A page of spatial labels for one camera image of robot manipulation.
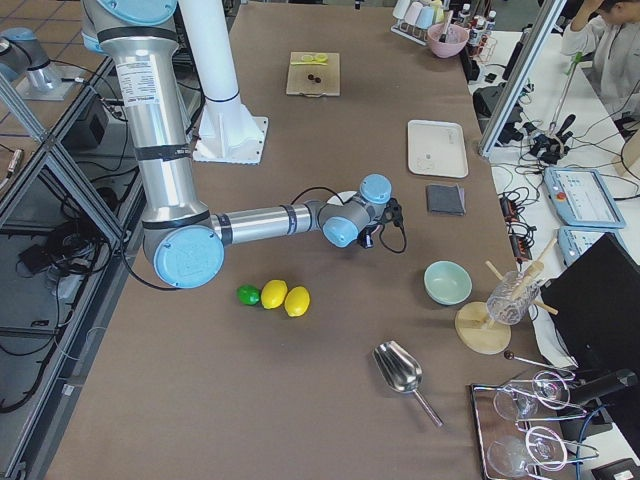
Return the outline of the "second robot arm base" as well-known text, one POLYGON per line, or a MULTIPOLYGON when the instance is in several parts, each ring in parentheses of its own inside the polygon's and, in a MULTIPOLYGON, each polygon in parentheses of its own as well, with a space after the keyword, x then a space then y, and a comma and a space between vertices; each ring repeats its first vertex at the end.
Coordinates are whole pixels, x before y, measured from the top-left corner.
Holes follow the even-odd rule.
POLYGON ((63 101, 71 89, 35 33, 13 27, 1 32, 1 77, 14 82, 22 76, 16 89, 25 100, 63 101))

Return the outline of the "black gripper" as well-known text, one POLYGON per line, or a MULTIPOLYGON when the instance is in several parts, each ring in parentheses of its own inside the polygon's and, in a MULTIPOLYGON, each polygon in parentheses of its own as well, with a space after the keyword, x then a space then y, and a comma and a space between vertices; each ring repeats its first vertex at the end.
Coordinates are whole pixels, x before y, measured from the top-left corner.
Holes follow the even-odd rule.
POLYGON ((358 234, 358 245, 364 249, 373 248, 373 236, 379 228, 380 226, 378 224, 365 226, 364 229, 358 234))

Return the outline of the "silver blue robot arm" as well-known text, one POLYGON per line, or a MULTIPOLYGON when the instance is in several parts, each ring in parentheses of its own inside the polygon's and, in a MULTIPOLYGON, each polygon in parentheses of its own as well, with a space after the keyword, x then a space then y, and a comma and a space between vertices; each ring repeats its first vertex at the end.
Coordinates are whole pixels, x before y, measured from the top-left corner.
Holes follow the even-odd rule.
POLYGON ((268 121, 243 104, 224 8, 218 1, 86 1, 87 48, 111 58, 131 131, 146 207, 143 250, 164 290, 191 289, 220 271, 232 244, 319 230, 346 247, 379 223, 392 186, 366 176, 348 199, 308 201, 213 214, 196 193, 194 161, 257 164, 268 121), (172 58, 181 18, 196 65, 204 110, 199 138, 187 135, 187 115, 172 58))

